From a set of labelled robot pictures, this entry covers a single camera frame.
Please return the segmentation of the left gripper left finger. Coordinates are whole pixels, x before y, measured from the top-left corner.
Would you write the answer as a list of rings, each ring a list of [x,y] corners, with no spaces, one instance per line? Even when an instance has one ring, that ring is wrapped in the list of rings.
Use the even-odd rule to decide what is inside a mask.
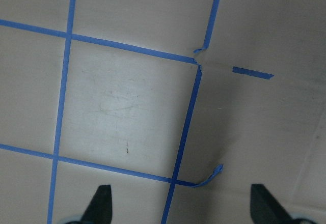
[[[110,224],[113,218],[112,189],[100,185],[81,217],[81,223]]]

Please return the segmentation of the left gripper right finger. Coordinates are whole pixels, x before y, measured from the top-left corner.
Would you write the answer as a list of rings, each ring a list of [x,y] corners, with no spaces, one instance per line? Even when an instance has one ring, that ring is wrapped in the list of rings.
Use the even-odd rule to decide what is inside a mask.
[[[263,184],[252,184],[250,216],[255,224],[297,223]]]

